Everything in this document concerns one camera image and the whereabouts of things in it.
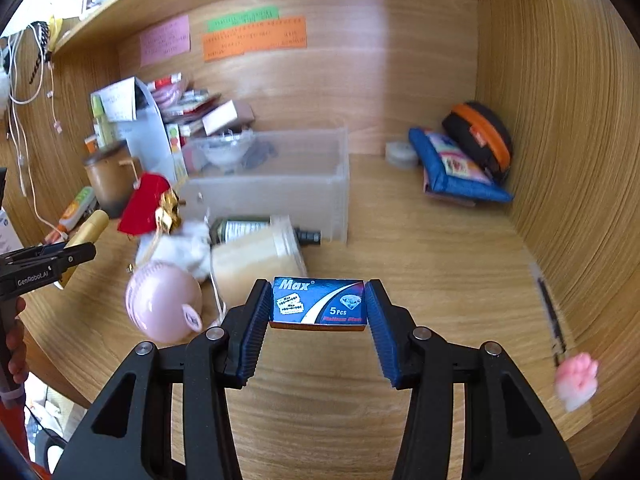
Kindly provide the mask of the left hand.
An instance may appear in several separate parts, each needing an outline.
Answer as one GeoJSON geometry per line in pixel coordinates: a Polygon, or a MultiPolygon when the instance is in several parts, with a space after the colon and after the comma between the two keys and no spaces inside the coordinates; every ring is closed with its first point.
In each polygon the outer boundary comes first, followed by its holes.
{"type": "Polygon", "coordinates": [[[26,344],[24,343],[25,326],[20,320],[20,314],[26,308],[26,301],[22,297],[16,300],[15,324],[6,335],[6,346],[11,351],[11,359],[8,370],[17,385],[24,384],[29,374],[29,366],[26,360],[26,344]]]}

